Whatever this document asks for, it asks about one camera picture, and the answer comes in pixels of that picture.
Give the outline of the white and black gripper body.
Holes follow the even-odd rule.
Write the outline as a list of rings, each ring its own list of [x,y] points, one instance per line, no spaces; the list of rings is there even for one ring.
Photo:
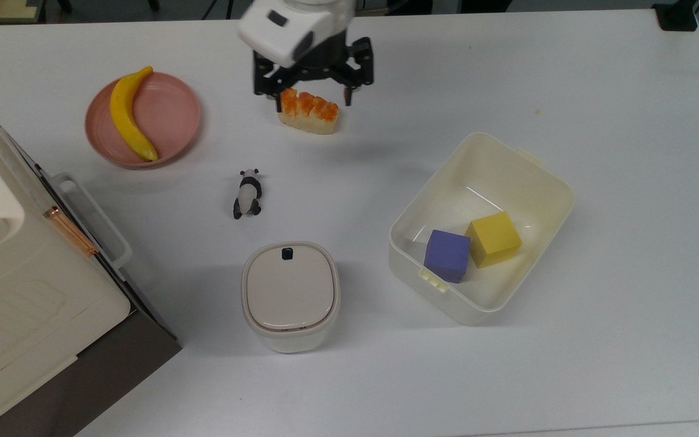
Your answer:
[[[354,16],[353,1],[254,1],[241,17],[239,36],[275,67],[288,69],[292,83],[334,80]]]

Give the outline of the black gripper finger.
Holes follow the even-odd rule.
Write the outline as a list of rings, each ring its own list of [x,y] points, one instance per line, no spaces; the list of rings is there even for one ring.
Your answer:
[[[374,52],[369,37],[361,37],[349,46],[346,42],[340,46],[339,58],[334,64],[334,80],[344,87],[347,107],[352,105],[356,90],[374,83]]]
[[[283,112],[282,94],[293,86],[291,72],[253,52],[253,91],[256,96],[266,96],[275,101],[277,113]]]

